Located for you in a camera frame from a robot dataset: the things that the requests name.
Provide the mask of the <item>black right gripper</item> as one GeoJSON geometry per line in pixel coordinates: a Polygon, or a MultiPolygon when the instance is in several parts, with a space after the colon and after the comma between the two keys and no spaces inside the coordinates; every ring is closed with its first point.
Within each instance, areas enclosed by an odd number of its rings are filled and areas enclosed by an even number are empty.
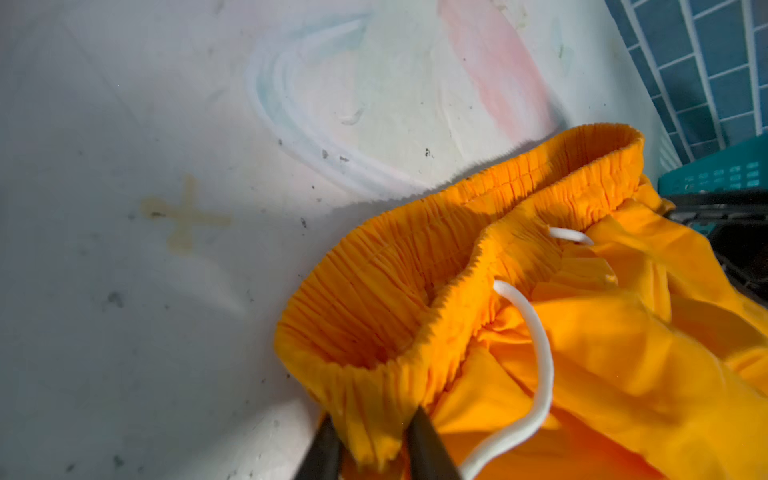
{"type": "Polygon", "coordinates": [[[702,227],[730,283],[767,304],[767,191],[746,189],[671,195],[666,218],[702,227]]]}

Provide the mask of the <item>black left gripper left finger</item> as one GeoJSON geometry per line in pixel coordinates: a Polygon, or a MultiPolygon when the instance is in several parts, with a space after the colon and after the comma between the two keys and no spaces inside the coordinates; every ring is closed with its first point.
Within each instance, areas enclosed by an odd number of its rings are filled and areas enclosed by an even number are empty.
{"type": "Polygon", "coordinates": [[[293,479],[338,480],[344,451],[331,416],[325,415],[293,479]]]}

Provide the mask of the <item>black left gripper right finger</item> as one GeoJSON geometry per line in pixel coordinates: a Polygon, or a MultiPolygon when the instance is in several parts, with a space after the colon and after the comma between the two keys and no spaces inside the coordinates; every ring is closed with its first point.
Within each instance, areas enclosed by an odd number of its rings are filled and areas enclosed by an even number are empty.
{"type": "Polygon", "coordinates": [[[421,406],[417,408],[406,430],[406,444],[411,479],[461,479],[456,465],[421,406]]]}

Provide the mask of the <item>orange shorts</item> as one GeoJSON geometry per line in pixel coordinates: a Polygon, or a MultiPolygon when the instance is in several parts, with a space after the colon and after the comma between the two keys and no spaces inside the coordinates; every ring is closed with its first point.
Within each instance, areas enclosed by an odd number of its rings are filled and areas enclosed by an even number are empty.
{"type": "Polygon", "coordinates": [[[643,135],[579,126],[375,217],[275,350],[348,478],[408,478],[429,416],[466,479],[763,479],[767,312],[668,218],[643,135]]]}

